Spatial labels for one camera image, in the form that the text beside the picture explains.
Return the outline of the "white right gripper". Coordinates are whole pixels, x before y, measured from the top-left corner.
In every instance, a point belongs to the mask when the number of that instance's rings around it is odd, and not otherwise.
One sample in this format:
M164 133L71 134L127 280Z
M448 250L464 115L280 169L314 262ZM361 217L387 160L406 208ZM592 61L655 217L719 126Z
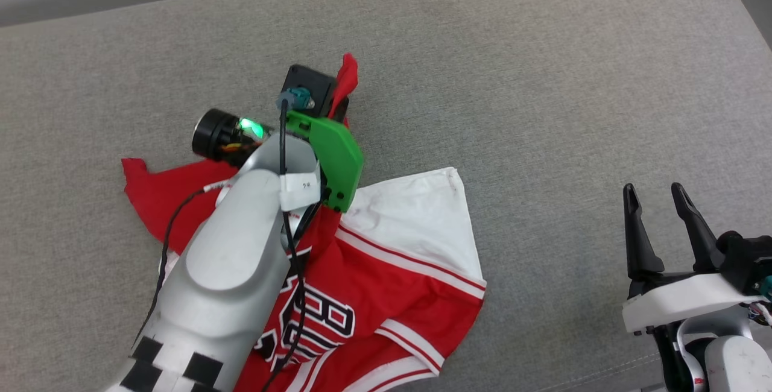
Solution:
M724 254L717 249L717 237L683 185L673 183L671 192L678 216L689 235L695 258L693 271L701 274L654 288L623 303L621 315L629 334L643 331L648 326L667 325L763 299L758 294L744 295L722 274L703 274L717 272L724 261ZM642 221L642 205L631 183L623 188L623 204L627 274L631 281L644 281L661 274L665 267L661 258L654 254Z

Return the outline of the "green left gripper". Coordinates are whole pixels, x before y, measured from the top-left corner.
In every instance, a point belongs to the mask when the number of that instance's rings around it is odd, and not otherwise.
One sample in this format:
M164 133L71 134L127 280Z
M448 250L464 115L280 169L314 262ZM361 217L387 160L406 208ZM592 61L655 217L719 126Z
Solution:
M347 128L349 98L333 101L329 118L313 118L298 111L285 117L285 130L210 109L196 123L193 152L205 159L237 168L232 180L261 169L301 172L314 163L321 169L321 200L336 212L347 212L361 177L364 154Z

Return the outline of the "red white basketball jersey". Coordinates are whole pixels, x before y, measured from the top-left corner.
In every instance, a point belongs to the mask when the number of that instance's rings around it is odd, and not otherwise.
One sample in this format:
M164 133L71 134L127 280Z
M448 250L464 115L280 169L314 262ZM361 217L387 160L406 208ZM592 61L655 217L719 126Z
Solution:
M333 101L358 86L345 54ZM170 273L237 168L199 163L149 172L123 159L125 192L162 241ZM486 282L465 188L453 167L356 188L347 212L289 212L295 238L268 323L233 392L387 392L434 378L472 328Z

